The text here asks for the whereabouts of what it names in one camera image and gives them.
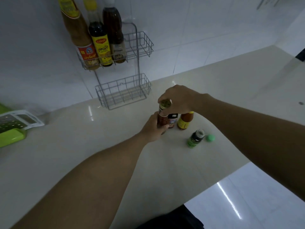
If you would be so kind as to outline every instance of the person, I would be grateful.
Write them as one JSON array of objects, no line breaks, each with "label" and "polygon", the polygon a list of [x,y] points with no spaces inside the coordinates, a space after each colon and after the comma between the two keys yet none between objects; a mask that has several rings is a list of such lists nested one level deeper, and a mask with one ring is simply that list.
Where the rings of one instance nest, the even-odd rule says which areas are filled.
[{"label": "person", "polygon": [[[199,113],[250,161],[305,200],[305,126],[240,108],[181,85],[167,89],[158,102],[164,99],[172,100],[172,105],[162,115]],[[138,134],[76,166],[12,228],[109,228],[143,147],[168,128],[157,128],[157,114],[150,116]],[[139,228],[186,228],[173,221],[181,218],[189,228],[203,228],[183,206]]]}]

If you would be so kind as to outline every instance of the white tile floor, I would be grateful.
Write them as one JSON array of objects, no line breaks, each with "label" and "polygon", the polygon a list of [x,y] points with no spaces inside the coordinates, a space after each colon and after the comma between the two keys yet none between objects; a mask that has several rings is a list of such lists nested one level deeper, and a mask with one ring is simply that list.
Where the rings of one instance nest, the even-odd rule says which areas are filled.
[{"label": "white tile floor", "polygon": [[305,228],[305,202],[253,163],[219,181],[185,206],[212,228]]}]

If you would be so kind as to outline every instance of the white countertop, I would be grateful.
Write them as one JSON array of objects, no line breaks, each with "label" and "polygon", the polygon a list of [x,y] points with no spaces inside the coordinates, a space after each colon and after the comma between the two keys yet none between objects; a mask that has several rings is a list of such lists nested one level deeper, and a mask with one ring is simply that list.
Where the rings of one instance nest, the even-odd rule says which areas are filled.
[{"label": "white countertop", "polygon": [[[274,94],[278,88],[270,87],[268,82],[281,72],[285,74],[283,68],[287,63],[288,68],[293,66],[288,73],[304,66],[296,59],[291,63],[291,59],[287,53],[271,46],[155,80],[146,100],[122,108],[109,111],[93,99],[43,116],[46,126],[33,128],[25,140],[0,148],[0,228],[12,226],[84,159],[139,132],[149,116],[158,110],[158,97],[174,84],[304,123],[300,122],[304,108],[299,110],[302,111],[299,117],[292,111],[272,112],[273,108],[270,110],[262,104],[266,101],[290,103],[290,99],[283,100]],[[214,134],[216,140],[188,148],[187,138],[200,128]],[[247,162],[213,124],[195,113],[187,130],[169,129],[160,140],[143,149],[111,228],[134,228],[167,213]]]}]

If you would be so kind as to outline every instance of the left hand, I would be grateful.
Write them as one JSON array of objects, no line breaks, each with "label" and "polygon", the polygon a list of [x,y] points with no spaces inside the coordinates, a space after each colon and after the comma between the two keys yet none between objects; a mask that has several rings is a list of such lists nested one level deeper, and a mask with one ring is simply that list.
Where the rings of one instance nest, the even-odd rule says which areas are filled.
[{"label": "left hand", "polygon": [[144,136],[147,142],[153,142],[158,140],[165,130],[168,129],[169,125],[164,125],[157,128],[158,112],[155,112],[150,116],[142,130],[139,132],[140,135]]}]

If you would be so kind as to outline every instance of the red logo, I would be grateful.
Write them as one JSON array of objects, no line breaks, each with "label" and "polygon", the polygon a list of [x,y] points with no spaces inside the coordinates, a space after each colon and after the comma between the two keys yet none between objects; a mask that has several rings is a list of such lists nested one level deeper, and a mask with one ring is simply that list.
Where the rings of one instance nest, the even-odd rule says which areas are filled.
[{"label": "red logo", "polygon": [[95,42],[96,42],[96,43],[101,43],[101,44],[103,44],[103,43],[106,42],[106,41],[107,41],[107,39],[101,38],[101,39],[96,40]]}]

